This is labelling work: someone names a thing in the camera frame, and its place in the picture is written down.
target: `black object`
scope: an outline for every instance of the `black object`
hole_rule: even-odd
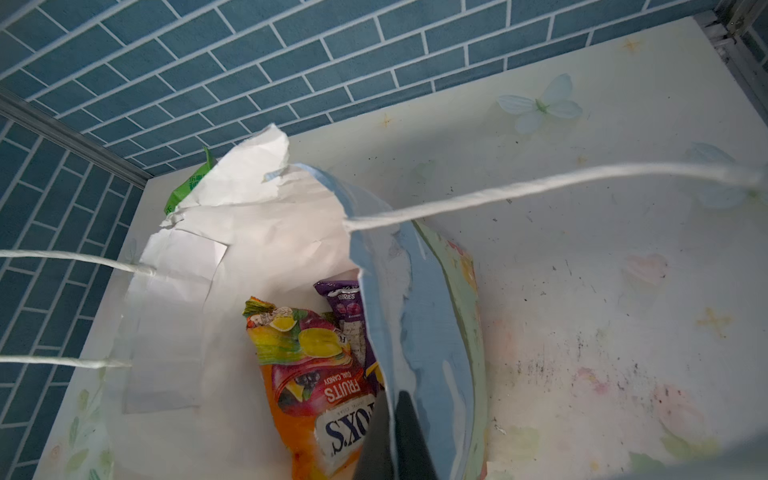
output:
[[[400,392],[395,408],[395,440],[399,480],[437,480],[411,396],[405,391]],[[394,468],[389,452],[389,409],[386,395],[382,392],[373,407],[373,417],[353,480],[393,479]]]

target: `blue tile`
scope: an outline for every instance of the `blue tile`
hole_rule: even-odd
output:
[[[83,131],[86,128],[101,123],[96,117],[85,110],[75,110],[69,115],[59,118],[59,121],[63,121],[76,131]]]
[[[65,33],[36,9],[9,25],[8,31],[35,50],[40,50]]]
[[[107,243],[112,225],[118,219],[118,212],[123,204],[123,199],[115,194],[107,192],[101,202],[101,207],[96,213],[94,223],[88,231],[88,239],[96,243]]]
[[[174,20],[176,15],[161,0],[139,0],[102,23],[127,45]]]
[[[48,376],[51,375],[50,365],[27,365],[27,370],[18,384],[11,405],[5,413],[3,423],[28,422],[32,418],[35,407],[38,406],[40,395],[45,389]]]
[[[169,121],[173,117],[165,113],[162,108],[152,105],[149,108],[145,108],[144,110],[130,115],[129,118],[144,128],[151,128],[155,125]]]
[[[492,2],[493,0],[466,0],[467,10],[474,7],[479,7],[480,5],[483,5],[488,2]]]
[[[125,80],[107,65],[99,65],[87,74],[79,76],[78,81],[96,95],[107,93],[125,83]]]
[[[459,0],[418,0],[379,15],[379,24],[384,38],[390,39],[461,11],[462,3]]]
[[[13,187],[11,194],[5,200],[5,205],[0,209],[0,225],[2,225],[0,248],[3,250],[13,248],[29,216],[35,210],[38,198],[40,198],[40,192],[37,190],[19,184]]]
[[[113,121],[110,124],[106,124],[103,127],[93,130],[94,134],[104,141],[120,140],[121,138],[125,138],[130,134],[135,134],[138,131],[141,131],[141,129],[127,118],[121,118],[120,120]]]
[[[117,40],[100,25],[94,25],[33,61],[25,70],[50,85],[120,48]]]
[[[72,152],[69,152],[67,160],[64,161],[64,166],[66,168],[76,171],[79,174],[85,174],[85,171],[88,169],[88,165],[90,164],[91,162],[84,160],[82,157],[79,157]]]
[[[11,473],[10,480],[32,480],[35,477],[35,470],[38,464],[25,465],[23,467],[16,467]]]
[[[0,475],[5,478],[11,471],[13,458],[16,456],[18,447],[22,443],[22,437],[27,427],[14,427],[12,429],[0,429]]]
[[[104,258],[110,260],[117,260],[120,255],[120,249],[123,248],[123,242],[125,236],[128,233],[128,228],[121,225],[114,226],[114,232],[112,232],[112,238],[109,239],[107,249],[104,251]]]
[[[0,309],[0,334],[7,330],[16,307],[21,303],[31,280],[32,275],[7,270],[0,278],[0,305],[2,305]]]
[[[582,0],[522,0],[512,2],[510,10],[511,24],[525,22],[540,15],[552,13],[555,10],[568,7]]]
[[[350,102],[349,95],[344,88],[327,91],[324,94],[318,94],[314,97],[306,98],[302,101],[291,104],[293,110],[301,117],[309,117],[321,111],[331,108],[341,107]]]
[[[445,23],[427,30],[427,45],[429,51],[438,51],[443,48],[471,40],[480,35],[504,28],[507,24],[507,5],[501,3],[480,12],[458,18],[453,22]]]
[[[295,124],[284,125],[280,129],[285,132],[286,135],[298,135],[302,132],[313,130],[315,128],[328,125],[331,120],[328,119],[328,115],[322,114],[317,117],[307,118],[306,120],[297,121]]]
[[[37,460],[43,454],[45,443],[48,441],[48,435],[51,433],[51,427],[56,420],[58,408],[67,392],[65,386],[49,386],[43,397],[43,403],[35,417],[35,423],[29,429],[29,435],[24,442],[22,453],[19,455],[20,462],[30,462]]]
[[[0,2],[0,20],[7,19],[28,3],[29,0],[3,0]]]
[[[497,73],[502,73],[503,71],[503,60],[491,61],[485,65],[480,65],[478,67],[460,71],[459,73],[454,73],[453,75],[447,75],[443,78],[438,78],[435,80],[435,90],[445,90],[446,88],[455,87],[456,85],[464,84],[468,81],[488,77],[489,75]]]
[[[83,247],[80,249],[80,253],[86,255],[98,255],[101,256],[101,248],[93,243],[83,242]],[[74,262],[72,270],[69,272],[69,279],[73,282],[88,283],[91,281],[93,272],[96,270],[96,264],[91,262]]]
[[[65,252],[76,252],[91,222],[92,214],[81,208],[73,207],[64,221],[64,226],[56,238],[53,250],[63,250]]]
[[[269,0],[268,2],[230,0],[219,5],[219,10],[227,18],[232,28],[240,31],[296,5],[299,5],[299,0]]]
[[[210,0],[168,0],[168,3],[176,10],[176,13],[183,17],[187,13],[194,12],[198,8],[208,5]]]
[[[207,107],[208,105],[215,103],[216,99],[213,98],[205,90],[205,88],[198,87],[194,90],[184,92],[181,95],[169,98],[160,105],[169,114],[175,117],[180,117],[183,114],[188,114],[191,111],[200,110],[203,107]]]
[[[222,71],[221,67],[208,53],[203,53],[173,68],[168,68],[160,76],[171,87],[181,90],[182,88],[207,80],[214,75],[218,75]]]
[[[78,313],[78,307],[83,300],[84,286],[65,283],[61,288],[61,295],[51,311],[48,325],[43,329],[38,345],[40,346],[64,346],[69,327],[74,322]]]
[[[27,98],[45,88],[45,85],[32,78],[23,70],[17,70],[0,80],[0,86],[7,88],[11,93],[21,98]]]
[[[214,123],[214,125],[221,125],[224,122],[234,120],[235,118],[244,117],[248,114],[252,114],[256,111],[256,107],[253,106],[247,97],[238,98],[236,100],[228,101],[225,104],[218,105],[208,110],[203,111],[205,118]]]
[[[432,86],[427,82],[420,85],[416,85],[404,90],[396,91],[389,95],[383,95],[381,97],[372,98],[368,101],[360,102],[356,105],[350,105],[346,108],[341,108],[330,113],[333,121],[341,121],[346,118],[356,117],[357,115],[364,114],[369,111],[377,110],[388,105],[398,104],[401,101],[410,100],[412,98],[421,97],[432,93]]]
[[[655,27],[663,23],[672,22],[679,18],[694,15],[705,10],[711,10],[717,4],[717,0],[693,0],[673,7],[649,13],[641,17],[632,18],[607,27],[599,28],[592,35],[592,45],[611,40],[612,38],[623,37],[636,31]]]
[[[88,291],[88,296],[85,297],[85,302],[80,311],[82,316],[96,316],[98,306],[101,303],[101,298],[104,296],[104,291],[107,289],[107,283],[109,283],[111,275],[111,267],[99,265],[94,281]]]
[[[18,43],[4,31],[0,31],[0,45],[2,45],[0,48],[0,71],[8,70],[32,55],[32,50]]]
[[[7,141],[0,142],[0,196],[8,189],[27,155],[27,152]]]
[[[422,55],[424,55],[422,36],[417,34],[321,68],[307,74],[306,77],[315,90],[323,90]]]
[[[109,64],[128,80],[133,80],[172,61],[174,58],[159,42],[150,40],[110,60]]]
[[[59,286],[64,282],[71,260],[49,258],[43,262],[43,268],[29,291],[24,306],[47,310],[53,304]]]
[[[172,93],[171,89],[157,77],[149,77],[128,88],[117,91],[88,105],[87,110],[101,120],[109,120],[127,111],[149,104]]]
[[[32,148],[35,141],[38,139],[38,135],[35,132],[29,131],[19,124],[13,124],[8,133],[5,134],[5,138],[13,140],[17,144],[24,145],[27,148]]]
[[[168,147],[160,147],[155,150],[145,152],[143,154],[136,155],[134,158],[140,161],[144,165],[154,165],[160,162],[170,160],[171,158],[178,157],[176,152],[172,151]]]
[[[362,100],[363,98],[372,97],[394,88],[395,81],[392,79],[392,74],[385,71],[382,74],[351,84],[349,86],[349,93],[352,94],[352,98],[355,100]]]
[[[123,140],[119,144],[110,145],[108,148],[121,157],[127,157],[128,155],[132,155],[138,151],[143,150],[143,148],[139,147],[130,140]]]
[[[291,45],[344,25],[397,0],[325,0],[281,18],[274,23],[280,37]]]
[[[278,51],[282,47],[272,28],[262,27],[215,48],[214,55],[225,68],[232,69]]]
[[[53,19],[67,30],[117,5],[115,0],[47,0],[40,5]]]
[[[80,194],[74,202],[81,207],[95,210],[98,207],[99,200],[101,200],[101,195],[104,193],[104,190],[107,190],[107,182],[111,176],[103,168],[94,165],[91,168],[91,172],[85,178]]]
[[[109,183],[109,189],[121,195],[127,194],[130,187],[131,184],[120,177],[112,177],[112,182]]]
[[[61,356],[69,358],[79,358],[80,353],[83,351],[83,345],[85,340],[88,339],[88,334],[93,326],[93,320],[89,319],[77,319],[72,327],[72,334],[69,336],[67,346],[64,347],[64,352]]]
[[[77,106],[85,101],[91,100],[94,96],[88,90],[75,83],[68,81],[61,87],[49,91],[42,95],[38,100],[43,105],[61,113]]]
[[[755,58],[755,60],[758,62],[763,61],[763,58],[765,58],[766,54],[748,31],[745,31],[743,34],[741,34],[741,41],[744,43],[744,46],[747,48],[747,50],[752,53],[752,56]]]
[[[206,85],[220,100],[226,100],[239,95],[245,91],[253,90],[269,83],[259,67],[244,68],[229,74],[224,78],[219,78]]]
[[[178,57],[189,55],[232,35],[219,15],[213,10],[163,33],[160,40]]]
[[[179,152],[180,155],[186,155],[190,152],[198,151],[203,148],[203,142],[198,140],[196,137],[189,137],[183,139],[182,141],[178,141],[175,144],[171,144],[170,147]]]
[[[198,131],[205,130],[206,128],[210,128],[210,124],[199,114],[195,114],[134,137],[133,141],[144,148],[152,148],[177,138],[196,134]]]
[[[259,105],[259,108],[265,109],[309,93],[311,93],[311,90],[306,86],[306,82],[302,78],[294,78],[293,80],[277,84],[274,87],[254,92],[250,97]]]
[[[293,114],[290,108],[280,107],[254,115],[251,118],[246,118],[243,120],[243,124],[248,130],[256,133],[262,131],[269,124],[281,125],[294,120],[296,120],[296,115]]]
[[[464,68],[464,48],[455,48],[451,51],[425,58],[411,63],[405,67],[395,69],[395,76],[401,87],[414,84],[426,78],[444,74],[447,71]]]
[[[585,33],[578,37],[568,38],[557,43],[534,48],[533,50],[528,50],[524,53],[509,57],[507,59],[507,70],[528,65],[546,58],[557,57],[558,55],[583,48],[587,44],[587,36],[588,34]]]
[[[143,191],[138,187],[131,187],[131,192],[128,194],[123,206],[123,213],[120,214],[120,222],[130,225],[134,219],[136,213],[136,207],[139,206],[139,200],[141,200],[141,194]]]
[[[38,337],[38,332],[44,321],[44,313],[27,312],[25,310],[19,312],[18,318],[13,324],[13,329],[11,329],[5,341],[5,346],[2,348],[2,354],[29,355],[32,353],[35,347],[35,339]]]
[[[546,18],[515,30],[505,31],[485,40],[469,44],[469,64],[488,60],[547,41],[549,20]]]
[[[182,168],[191,167],[192,165],[199,165],[206,160],[205,152],[197,152],[196,154],[189,155],[188,157],[182,157],[178,160],[170,162],[170,165],[176,170]]]
[[[249,132],[238,123],[224,125],[214,130],[207,131],[204,134],[198,135],[205,143],[209,145],[218,145],[227,140],[242,137],[248,135]]]
[[[80,185],[80,177],[60,170],[56,179],[53,180],[51,189],[45,195],[35,220],[51,227],[58,227],[78,185]]]
[[[52,141],[43,139],[35,155],[29,159],[29,164],[22,174],[22,180],[30,185],[45,189],[53,177],[56,167],[61,163],[64,152],[64,148]]]
[[[54,231],[39,225],[30,225],[18,248],[20,250],[47,250],[51,246]],[[40,266],[39,258],[15,258],[11,266],[34,272]]]
[[[373,20],[366,20],[325,37],[328,50],[334,58],[349,55],[379,43],[379,31]]]
[[[326,49],[318,40],[262,61],[261,66],[272,81],[276,81],[309,70],[329,60]]]
[[[167,174],[168,172],[174,171],[174,169],[168,164],[159,164],[148,168],[146,171],[153,177],[156,177],[157,175]]]
[[[600,0],[568,10],[554,17],[552,38],[632,15],[639,12],[644,3],[644,0]]]

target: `white twisted rope handle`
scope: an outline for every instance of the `white twisted rope handle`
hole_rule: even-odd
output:
[[[60,258],[63,260],[80,260],[81,262],[98,263],[100,265],[111,266],[118,270],[131,273],[141,273],[143,275],[153,276],[156,270],[149,265],[132,265],[130,263],[117,262],[108,258],[96,257],[95,255],[85,255],[83,253],[61,252],[56,250],[0,250],[0,258],[19,258],[19,257],[37,257],[37,258]],[[74,359],[58,356],[34,356],[34,355],[0,355],[0,363],[47,363],[49,365],[75,366],[83,369],[100,369],[102,367],[124,368],[129,367],[129,362],[120,360],[102,359],[87,360]]]

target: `butterfly decal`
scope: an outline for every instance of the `butterfly decal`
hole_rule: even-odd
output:
[[[695,142],[687,152],[687,159],[695,164],[737,164],[733,157],[718,147]],[[720,182],[696,180],[691,192],[703,207],[712,210],[727,210],[737,207],[744,203],[747,198],[760,198],[764,204],[768,204],[768,192],[761,193],[742,187],[732,187]]]
[[[519,134],[532,134],[544,123],[547,115],[559,118],[581,116],[581,107],[568,100],[573,89],[571,76],[562,74],[549,84],[540,98],[531,100],[517,95],[502,95],[498,98],[498,105],[509,114],[520,115],[515,121],[515,130]]]

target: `candy bag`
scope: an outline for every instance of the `candy bag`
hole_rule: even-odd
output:
[[[357,280],[320,280],[315,290],[328,300],[333,313],[339,319],[339,327],[349,340],[352,354],[363,366],[366,380],[375,393],[384,385],[379,363],[366,334],[366,316],[362,309],[362,296]]]
[[[349,340],[312,310],[251,297],[243,316],[294,480],[326,480],[357,460],[375,400]]]

